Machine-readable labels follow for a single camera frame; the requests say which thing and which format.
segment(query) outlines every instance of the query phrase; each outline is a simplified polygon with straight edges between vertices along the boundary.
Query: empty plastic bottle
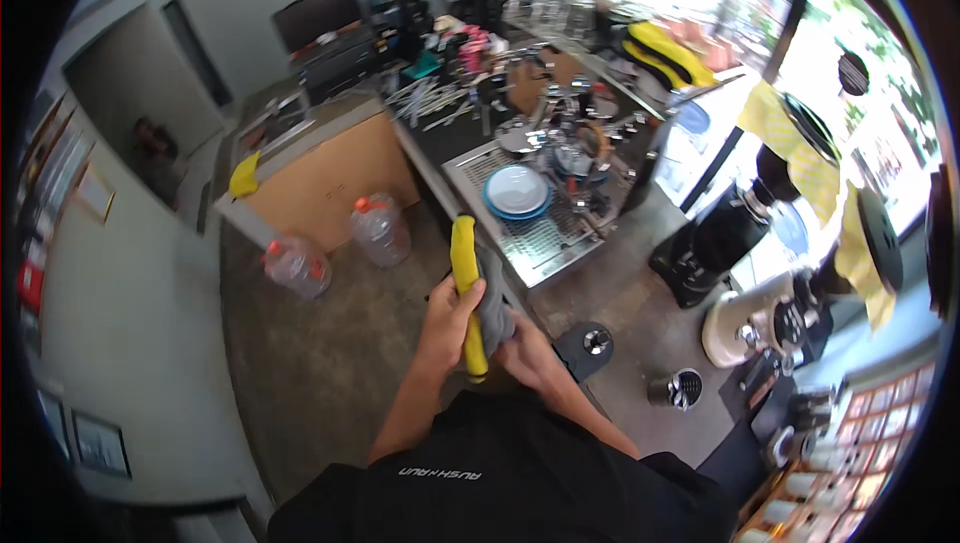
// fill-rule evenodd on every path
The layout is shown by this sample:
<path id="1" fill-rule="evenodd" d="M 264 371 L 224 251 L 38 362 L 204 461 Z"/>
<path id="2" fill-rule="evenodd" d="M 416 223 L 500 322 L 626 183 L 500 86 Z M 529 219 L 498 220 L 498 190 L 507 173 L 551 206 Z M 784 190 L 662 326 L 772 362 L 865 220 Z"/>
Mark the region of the empty plastic bottle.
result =
<path id="1" fill-rule="evenodd" d="M 360 197 L 350 216 L 353 240 L 374 264 L 390 268 L 410 255 L 410 231 L 401 211 L 387 193 Z"/>
<path id="2" fill-rule="evenodd" d="M 330 262 L 315 252 L 305 238 L 282 237 L 270 241 L 263 254 L 267 276 L 292 289 L 304 299 L 316 299 L 330 286 L 333 272 Z"/>

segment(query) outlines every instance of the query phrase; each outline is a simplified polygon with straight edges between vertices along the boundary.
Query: black coffee grinder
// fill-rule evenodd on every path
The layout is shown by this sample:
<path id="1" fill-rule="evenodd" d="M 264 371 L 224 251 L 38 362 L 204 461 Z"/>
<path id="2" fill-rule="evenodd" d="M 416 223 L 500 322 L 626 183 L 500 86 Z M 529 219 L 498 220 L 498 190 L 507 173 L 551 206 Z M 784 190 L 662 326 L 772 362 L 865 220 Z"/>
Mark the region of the black coffee grinder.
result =
<path id="1" fill-rule="evenodd" d="M 789 93 L 781 102 L 803 140 L 828 163 L 839 165 L 840 152 L 822 119 Z M 786 161 L 764 144 L 756 154 L 750 189 L 731 183 L 708 208 L 656 246 L 650 268 L 670 287 L 680 308 L 692 308 L 767 234 L 771 206 L 799 197 Z"/>

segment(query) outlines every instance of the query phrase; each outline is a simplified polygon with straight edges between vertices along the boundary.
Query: white plate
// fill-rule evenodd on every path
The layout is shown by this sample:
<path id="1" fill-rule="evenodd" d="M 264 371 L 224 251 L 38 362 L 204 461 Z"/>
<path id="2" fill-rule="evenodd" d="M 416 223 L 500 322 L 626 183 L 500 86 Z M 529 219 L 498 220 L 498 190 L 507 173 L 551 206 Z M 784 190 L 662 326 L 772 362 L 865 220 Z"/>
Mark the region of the white plate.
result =
<path id="1" fill-rule="evenodd" d="M 526 214 L 544 205 L 550 187 L 525 165 L 501 167 L 486 180 L 486 198 L 505 214 Z"/>

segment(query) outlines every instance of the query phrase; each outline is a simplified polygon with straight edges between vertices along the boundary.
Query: yellow towel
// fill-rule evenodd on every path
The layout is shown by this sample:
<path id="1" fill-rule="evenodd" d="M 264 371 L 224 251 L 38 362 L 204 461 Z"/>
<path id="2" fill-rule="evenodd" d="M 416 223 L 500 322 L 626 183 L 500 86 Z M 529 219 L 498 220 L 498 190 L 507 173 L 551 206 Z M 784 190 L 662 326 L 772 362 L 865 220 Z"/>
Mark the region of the yellow towel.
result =
<path id="1" fill-rule="evenodd" d="M 642 61 L 662 70 L 663 68 L 661 68 L 661 66 L 668 66 L 669 64 L 656 57 L 656 54 L 660 54 L 663 57 L 667 57 L 671 61 L 676 62 L 679 66 L 681 66 L 683 69 L 686 69 L 686 71 L 690 73 L 691 81 L 687 82 L 678 76 L 676 70 L 664 70 L 666 75 L 670 77 L 670 81 L 674 83 L 675 88 L 680 89 L 688 85 L 693 85 L 694 87 L 706 87 L 707 85 L 713 85 L 717 81 L 716 77 L 714 77 L 714 72 L 710 68 L 704 66 L 704 63 L 700 61 L 700 58 L 697 57 L 693 51 L 675 42 L 670 38 L 669 35 L 667 35 L 663 28 L 657 26 L 653 22 L 634 22 L 627 26 L 627 33 L 629 33 L 630 37 L 632 37 L 634 40 L 639 41 L 642 45 L 646 46 L 652 51 L 646 51 L 637 47 L 636 45 L 633 45 L 628 38 L 624 40 L 623 48 L 631 55 L 636 56 L 637 53 L 642 54 L 642 56 L 639 56 L 642 58 Z"/>
<path id="2" fill-rule="evenodd" d="M 883 285 L 870 254 L 857 205 L 859 191 L 849 180 L 846 181 L 846 189 L 843 226 L 840 230 L 834 269 L 849 281 L 858 296 L 867 304 L 870 328 L 877 332 L 877 329 L 893 316 L 897 297 Z"/>
<path id="3" fill-rule="evenodd" d="M 786 161 L 790 182 L 813 208 L 820 226 L 830 221 L 840 194 L 840 168 L 821 156 L 787 116 L 780 94 L 760 81 L 743 106 L 736 125 L 751 132 Z"/>
<path id="4" fill-rule="evenodd" d="M 233 175 L 230 176 L 230 194 L 234 198 L 244 198 L 257 192 L 258 183 L 254 173 L 257 171 L 259 160 L 260 152 L 258 151 L 233 169 Z"/>
<path id="5" fill-rule="evenodd" d="M 461 296 L 480 278 L 474 247 L 474 217 L 458 215 L 453 221 L 450 236 L 450 267 L 453 269 L 453 281 L 457 284 L 457 293 Z M 463 361 L 466 363 L 466 377 L 472 383 L 482 383 L 487 377 L 487 354 L 483 350 L 483 336 L 480 333 L 480 320 L 476 313 L 470 314 L 466 323 L 466 339 L 463 341 Z"/>

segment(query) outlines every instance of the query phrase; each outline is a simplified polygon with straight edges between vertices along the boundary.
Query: metal grate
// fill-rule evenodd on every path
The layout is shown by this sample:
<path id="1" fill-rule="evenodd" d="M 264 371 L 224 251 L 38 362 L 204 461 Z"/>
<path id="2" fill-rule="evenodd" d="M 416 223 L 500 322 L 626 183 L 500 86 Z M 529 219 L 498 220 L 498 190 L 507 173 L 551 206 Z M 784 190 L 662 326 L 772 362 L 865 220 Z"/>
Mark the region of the metal grate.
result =
<path id="1" fill-rule="evenodd" d="M 594 230 L 570 211 L 568 201 L 551 184 L 550 207 L 540 217 L 504 220 L 491 214 L 482 200 L 484 183 L 497 170 L 517 164 L 495 142 L 487 143 L 445 164 L 453 182 L 470 204 L 474 215 L 491 221 L 491 234 L 507 260 L 528 287 L 583 257 L 600 245 Z"/>
<path id="2" fill-rule="evenodd" d="M 490 175 L 511 164 L 517 164 L 517 161 L 499 148 L 492 149 L 464 165 L 463 174 L 479 194 Z M 498 218 L 509 235 L 502 241 L 504 250 L 522 253 L 534 266 L 553 258 L 564 246 L 576 243 L 586 234 L 579 218 L 570 212 L 567 201 L 556 187 L 551 187 L 551 195 L 550 207 L 540 218 L 522 222 Z"/>

